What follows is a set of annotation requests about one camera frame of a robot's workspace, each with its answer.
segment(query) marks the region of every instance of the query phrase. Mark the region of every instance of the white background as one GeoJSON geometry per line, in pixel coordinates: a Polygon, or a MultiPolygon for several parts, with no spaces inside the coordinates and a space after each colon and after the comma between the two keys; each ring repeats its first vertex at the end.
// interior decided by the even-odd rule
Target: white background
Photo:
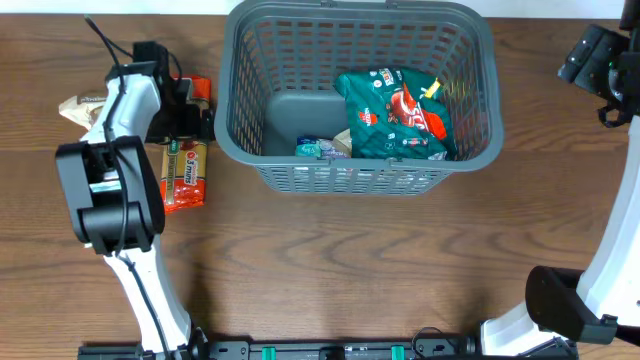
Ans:
{"type": "MultiPolygon", "coordinates": [[[[0,0],[0,13],[226,15],[240,1],[242,0],[0,0]]],[[[624,0],[444,1],[453,1],[467,5],[480,13],[480,15],[486,17],[525,18],[619,19],[624,4],[624,0]]]]}

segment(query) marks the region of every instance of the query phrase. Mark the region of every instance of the tabletop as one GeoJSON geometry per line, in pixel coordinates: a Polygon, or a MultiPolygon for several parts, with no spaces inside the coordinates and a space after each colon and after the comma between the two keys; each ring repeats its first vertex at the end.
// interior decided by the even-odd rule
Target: tabletop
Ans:
{"type": "MultiPolygon", "coordinates": [[[[185,73],[217,84],[225,17],[94,19],[121,46],[157,40],[185,73]]],[[[556,77],[589,22],[489,20],[504,148],[486,169],[423,196],[277,193],[210,146],[206,205],[169,215],[163,234],[196,323],[255,340],[467,332],[522,301],[534,266],[586,268],[627,148],[626,129],[599,124],[602,102],[556,77]]],[[[54,165],[57,146],[84,133],[58,104],[104,91],[110,67],[81,16],[0,16],[2,357],[70,359],[85,342],[140,338],[118,280],[75,239],[54,165]]],[[[158,170],[161,149],[148,151],[158,170]]],[[[583,359],[640,355],[621,342],[580,350],[583,359]]]]}

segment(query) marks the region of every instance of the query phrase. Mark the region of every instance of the orange package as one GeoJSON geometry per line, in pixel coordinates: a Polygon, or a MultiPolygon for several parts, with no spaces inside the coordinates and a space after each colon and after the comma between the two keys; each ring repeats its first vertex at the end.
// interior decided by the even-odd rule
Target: orange package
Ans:
{"type": "MultiPolygon", "coordinates": [[[[191,80],[193,93],[187,101],[200,110],[209,109],[211,81],[195,76],[191,80]]],[[[204,205],[206,169],[206,142],[173,140],[165,146],[160,181],[165,214],[204,205]]]]}

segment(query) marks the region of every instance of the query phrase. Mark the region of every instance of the basket rim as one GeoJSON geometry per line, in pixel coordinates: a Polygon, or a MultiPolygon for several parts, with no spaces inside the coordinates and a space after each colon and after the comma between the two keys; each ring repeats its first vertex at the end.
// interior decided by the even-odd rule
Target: basket rim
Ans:
{"type": "Polygon", "coordinates": [[[220,64],[218,81],[218,106],[214,120],[214,132],[220,148],[235,161],[255,167],[331,167],[331,168],[371,168],[375,170],[432,170],[450,172],[468,172],[482,169],[492,163],[500,153],[504,144],[504,125],[501,113],[500,85],[494,51],[494,39],[486,19],[471,8],[450,2],[438,1],[398,1],[397,8],[390,8],[386,3],[371,2],[336,2],[330,1],[332,7],[349,9],[379,9],[381,11],[434,11],[448,10],[456,15],[467,17],[479,39],[479,53],[482,59],[482,76],[487,93],[487,114],[491,137],[487,147],[476,157],[462,161],[442,161],[424,159],[314,159],[296,156],[261,156],[253,155],[240,148],[231,139],[227,128],[229,116],[229,89],[231,85],[232,64],[235,42],[239,26],[244,17],[253,10],[269,6],[320,7],[321,0],[245,0],[236,6],[225,24],[224,51],[220,64]]]}

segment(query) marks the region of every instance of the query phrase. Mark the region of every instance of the plastic basket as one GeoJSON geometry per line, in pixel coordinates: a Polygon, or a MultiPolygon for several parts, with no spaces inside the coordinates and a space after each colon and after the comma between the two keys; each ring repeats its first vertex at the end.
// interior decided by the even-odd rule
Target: plastic basket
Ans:
{"type": "Polygon", "coordinates": [[[504,139],[491,31],[452,3],[244,1],[227,19],[218,102],[220,147],[284,192],[420,194],[487,166],[504,139]],[[348,128],[338,75],[384,66],[443,83],[455,161],[293,156],[298,136],[332,139],[348,128]]]}

